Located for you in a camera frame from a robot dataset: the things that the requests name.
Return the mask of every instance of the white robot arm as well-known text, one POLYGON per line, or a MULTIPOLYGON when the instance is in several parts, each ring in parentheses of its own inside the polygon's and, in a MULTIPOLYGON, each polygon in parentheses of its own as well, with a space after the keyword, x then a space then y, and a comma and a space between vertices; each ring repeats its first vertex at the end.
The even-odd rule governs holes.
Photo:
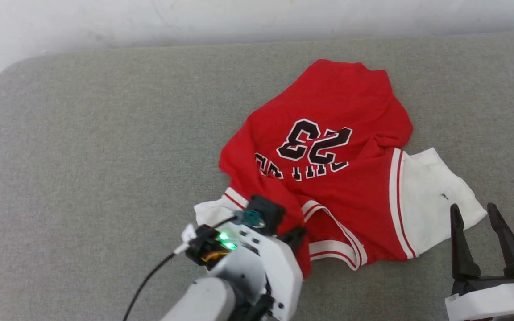
MULTIPOLYGON (((504 320, 514 320, 514 235, 494 204, 488 205, 488 213, 505 258, 504 276, 481 276, 463 234, 459 208, 451 207, 455 282, 452 296, 445 299, 450 321, 509 315, 504 320)), ((194 281, 162 321, 261 321, 267 316, 289 321, 303 282, 294 254, 306 230, 298 227, 277 237, 283 215, 282 207, 255 195, 247 209, 214 227, 201 225, 194 231, 188 226, 182 234, 184 244, 174 254, 185 250, 188 258, 208 269, 208 275, 194 281), (222 224, 235 224, 226 228, 231 235, 216 230, 222 224)), ((142 283, 124 320, 149 277, 171 256, 142 283)))

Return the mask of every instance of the black wire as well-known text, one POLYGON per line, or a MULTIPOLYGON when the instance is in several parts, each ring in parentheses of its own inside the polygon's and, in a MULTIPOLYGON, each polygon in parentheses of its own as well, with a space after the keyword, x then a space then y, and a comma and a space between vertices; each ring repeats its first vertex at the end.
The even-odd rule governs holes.
MULTIPOLYGON (((213 229, 216 229, 218 227, 220 227, 221 225, 227 223, 227 222, 230 222, 230 221, 234 221, 237 217, 230 217, 228 219, 225 219, 219 223, 217 223, 216 225, 212 226, 213 229)), ((194 242, 200 238, 206 238, 208 237, 213 231, 208 231, 200 236, 197 236, 195 239, 191 240, 190 242, 194 242)), ((169 260, 171 260, 174 256, 176 256, 175 253, 170 253, 168 256, 166 256, 166 258, 164 258, 161 262, 159 262, 159 264, 156 265, 155 268, 153 268, 153 270, 148 274, 147 277, 145 277, 144 281, 142 281, 142 284, 140 284, 140 287, 138 288, 138 290, 136 291, 136 294, 134 294, 134 297, 132 298, 132 301, 130 302, 130 305, 128 306, 128 309, 126 309, 126 314, 124 315, 124 319, 122 319, 122 321, 127 321, 128 320, 128 315, 130 315, 130 311, 132 311, 132 308, 134 307, 134 303, 136 303, 136 300, 138 299, 138 295, 140 295, 140 292, 142 292, 142 289, 144 288, 144 286, 146 285, 146 283, 148 283, 148 281, 150 280, 150 278, 156 273, 158 272, 158 270, 160 270, 161 267, 164 266, 164 264, 166 264, 169 260)))
POLYGON ((130 305, 128 306, 128 309, 126 310, 126 314, 124 315, 124 319, 122 319, 122 321, 127 321, 128 320, 128 315, 130 315, 130 311, 132 310, 132 307, 134 307, 134 303, 136 303, 138 295, 140 294, 140 292, 142 292, 142 289, 144 288, 146 283, 148 283, 150 278, 158 270, 160 270, 160 268, 163 267, 164 264, 166 264, 169 260, 171 260, 174 256, 176 256, 176 255, 173 252, 170 253, 168 256, 166 256, 166 258, 164 258, 155 268, 153 268, 153 270, 148 274, 148 276, 144 279, 144 281, 142 281, 142 284, 140 284, 140 287, 136 291, 136 294, 134 294, 134 297, 132 298, 132 301, 130 302, 130 305))

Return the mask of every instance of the grey fabric surface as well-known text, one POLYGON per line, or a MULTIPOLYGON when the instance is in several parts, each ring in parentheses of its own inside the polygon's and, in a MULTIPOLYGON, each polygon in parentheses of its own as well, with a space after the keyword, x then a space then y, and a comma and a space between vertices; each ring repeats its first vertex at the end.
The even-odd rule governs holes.
MULTIPOLYGON (((514 230, 514 34, 119 49, 29 59, 0 75, 0 320, 119 320, 228 179, 220 149, 318 58, 385 69, 415 131, 514 230)), ((467 233, 502 271, 484 220, 467 233)), ((298 321, 445 320, 449 242, 352 272, 314 262, 298 321)), ((157 320, 203 270, 183 257, 143 291, 157 320)))

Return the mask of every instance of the red basketball jersey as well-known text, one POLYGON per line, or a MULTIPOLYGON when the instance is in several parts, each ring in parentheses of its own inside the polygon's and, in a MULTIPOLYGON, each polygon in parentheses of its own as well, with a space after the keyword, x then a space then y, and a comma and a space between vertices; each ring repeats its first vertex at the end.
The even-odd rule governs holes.
POLYGON ((414 258, 449 237, 449 205, 471 204, 476 215, 466 226, 484 211, 434 150, 427 157, 400 150, 411 134, 385 71, 316 61, 226 144, 220 168, 230 187, 222 199, 196 206, 198 222, 226 218, 259 194, 286 208, 279 234, 306 226, 308 244, 297 254, 305 276, 318 258, 339 258, 354 270, 414 258))

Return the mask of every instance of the jersey armhole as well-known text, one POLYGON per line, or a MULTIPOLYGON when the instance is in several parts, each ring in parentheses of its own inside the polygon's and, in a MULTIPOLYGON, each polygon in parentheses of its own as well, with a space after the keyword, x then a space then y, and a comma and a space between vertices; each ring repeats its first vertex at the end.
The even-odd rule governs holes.
POLYGON ((349 243, 346 244, 338 240, 320 240, 317 242, 311 242, 309 244, 311 261, 322 258, 337 258, 344 261, 352 270, 357 270, 360 266, 363 266, 368 262, 366 250, 359 239, 357 239, 354 233, 341 224, 326 206, 311 200, 307 201, 303 205, 302 212, 305 224, 312 215, 316 213, 317 215, 328 215, 336 223, 349 243))

